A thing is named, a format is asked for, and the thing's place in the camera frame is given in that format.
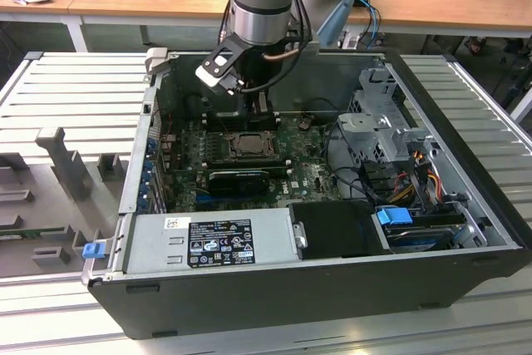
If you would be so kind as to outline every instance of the sticker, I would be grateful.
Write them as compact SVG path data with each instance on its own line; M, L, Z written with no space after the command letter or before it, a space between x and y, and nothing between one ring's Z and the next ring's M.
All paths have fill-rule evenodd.
M165 218L165 229L187 229L190 217L181 216L179 218Z
M166 218L166 221L168 219L172 219L172 226L184 223L175 219L187 219L190 244L187 263L191 268L255 263L251 219L213 222L190 222L190 218Z

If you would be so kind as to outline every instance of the metal frame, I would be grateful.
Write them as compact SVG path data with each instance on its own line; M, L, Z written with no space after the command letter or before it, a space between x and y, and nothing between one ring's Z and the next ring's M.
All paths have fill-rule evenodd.
M136 26L167 26L167 27L218 27L218 18L187 18L187 17L149 17L149 16L100 16L79 14L45 14L31 12L0 12L0 21L12 22L50 22L65 24L70 33L76 52L87 52L90 48L86 44L83 27L89 24L111 25L136 25ZM352 37L362 33L366 24L348 23L345 30ZM476 27L444 27L437 25L411 26L411 25L387 25L382 24L381 32L386 33L410 33L432 35L456 35L475 37L529 37L532 30L520 31L511 29L486 29ZM150 42L150 37L142 34L144 44Z

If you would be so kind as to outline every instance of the motherboard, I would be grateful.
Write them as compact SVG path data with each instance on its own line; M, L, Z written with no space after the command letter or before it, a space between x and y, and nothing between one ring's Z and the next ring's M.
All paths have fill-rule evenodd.
M163 135L169 212L251 210L340 200L323 158L325 126L282 116L276 131L207 131L187 121Z

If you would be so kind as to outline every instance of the blue cable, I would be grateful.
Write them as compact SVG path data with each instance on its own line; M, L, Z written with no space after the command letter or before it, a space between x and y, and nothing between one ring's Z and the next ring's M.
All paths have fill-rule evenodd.
M362 3L366 8L369 10L369 12L372 14L373 19L373 32L372 32L372 40L366 45L366 49L369 48L369 46L372 44L373 40L375 39L375 36L377 35L377 15L375 14L375 8L366 2L365 0L358 0L360 3Z

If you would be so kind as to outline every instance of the table leg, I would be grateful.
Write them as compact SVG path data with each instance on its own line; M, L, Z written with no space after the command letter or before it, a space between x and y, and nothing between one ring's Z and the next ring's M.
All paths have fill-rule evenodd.
M526 115L532 109L532 90L527 91L525 97L519 102L519 104L512 111L510 116L518 124L526 117Z
M81 19L79 17L75 18L76 16L72 17L73 18L67 18L66 21L64 21L64 24L68 28L74 48L76 48L76 52L89 52L85 37L83 36Z
M150 33L146 25L140 25L140 37L143 45L149 46L151 44Z
M419 54L425 54L427 48L429 47L429 43L432 42L432 39L433 39L432 35L425 36L425 41L423 42L423 46L421 47Z

